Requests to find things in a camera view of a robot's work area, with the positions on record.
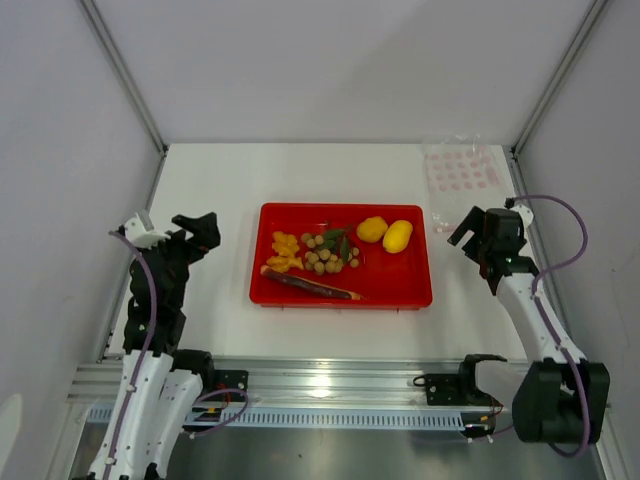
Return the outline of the clear pink-dotted zip bag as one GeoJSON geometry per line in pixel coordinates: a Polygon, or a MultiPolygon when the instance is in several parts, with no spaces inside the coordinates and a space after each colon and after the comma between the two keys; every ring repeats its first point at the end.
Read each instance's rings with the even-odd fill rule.
{"type": "Polygon", "coordinates": [[[469,210],[499,206],[509,193],[492,146],[477,135],[427,137],[421,150],[433,230],[449,234],[469,210]]]}

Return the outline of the purple sweet potato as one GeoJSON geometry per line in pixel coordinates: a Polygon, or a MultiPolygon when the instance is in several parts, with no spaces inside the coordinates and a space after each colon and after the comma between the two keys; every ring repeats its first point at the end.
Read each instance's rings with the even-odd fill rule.
{"type": "Polygon", "coordinates": [[[277,283],[305,290],[309,293],[326,298],[354,301],[363,299],[363,297],[356,292],[322,284],[296,275],[277,272],[269,266],[262,266],[260,268],[260,275],[277,283]]]}

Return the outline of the orange ginger root piece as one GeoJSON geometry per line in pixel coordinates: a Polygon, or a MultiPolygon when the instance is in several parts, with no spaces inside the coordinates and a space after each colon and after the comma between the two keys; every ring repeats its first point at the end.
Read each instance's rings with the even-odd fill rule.
{"type": "Polygon", "coordinates": [[[274,232],[272,238],[271,248],[274,255],[267,260],[266,264],[279,273],[286,273],[291,268],[303,270],[302,258],[298,256],[300,246],[297,238],[281,231],[274,232]]]}

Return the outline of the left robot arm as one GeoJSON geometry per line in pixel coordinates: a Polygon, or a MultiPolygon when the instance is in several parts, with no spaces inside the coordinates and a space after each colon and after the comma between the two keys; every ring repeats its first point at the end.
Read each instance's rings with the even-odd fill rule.
{"type": "Polygon", "coordinates": [[[211,354],[179,346],[190,268],[221,243],[217,216],[172,222],[176,230],[159,231],[140,212],[113,233],[134,255],[131,297],[121,380],[90,479],[165,478],[192,405],[217,387],[211,354]]]}

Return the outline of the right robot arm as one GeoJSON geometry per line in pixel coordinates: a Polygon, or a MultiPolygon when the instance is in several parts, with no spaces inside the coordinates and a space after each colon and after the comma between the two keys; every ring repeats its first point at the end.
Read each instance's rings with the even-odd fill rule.
{"type": "Polygon", "coordinates": [[[573,343],[541,286],[542,271],[522,255],[527,241],[521,214],[473,207],[448,242],[460,245],[478,265],[513,322],[528,362],[527,372],[520,375],[500,355],[469,354],[458,368],[458,395],[472,404],[490,396],[507,406],[525,443],[544,443],[554,450],[574,444],[579,451],[595,444],[610,375],[604,364],[589,361],[573,343]]]}

